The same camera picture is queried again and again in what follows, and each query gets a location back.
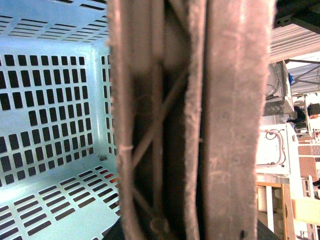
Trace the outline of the left gripper brown left finger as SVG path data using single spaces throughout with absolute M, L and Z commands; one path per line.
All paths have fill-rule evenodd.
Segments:
M 200 2 L 108 4 L 120 220 L 127 240 L 197 240 Z

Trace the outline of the left gripper brown right finger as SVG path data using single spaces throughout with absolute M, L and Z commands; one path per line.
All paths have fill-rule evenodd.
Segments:
M 210 0 L 203 64 L 203 240 L 257 237 L 256 153 L 269 75 L 273 0 Z

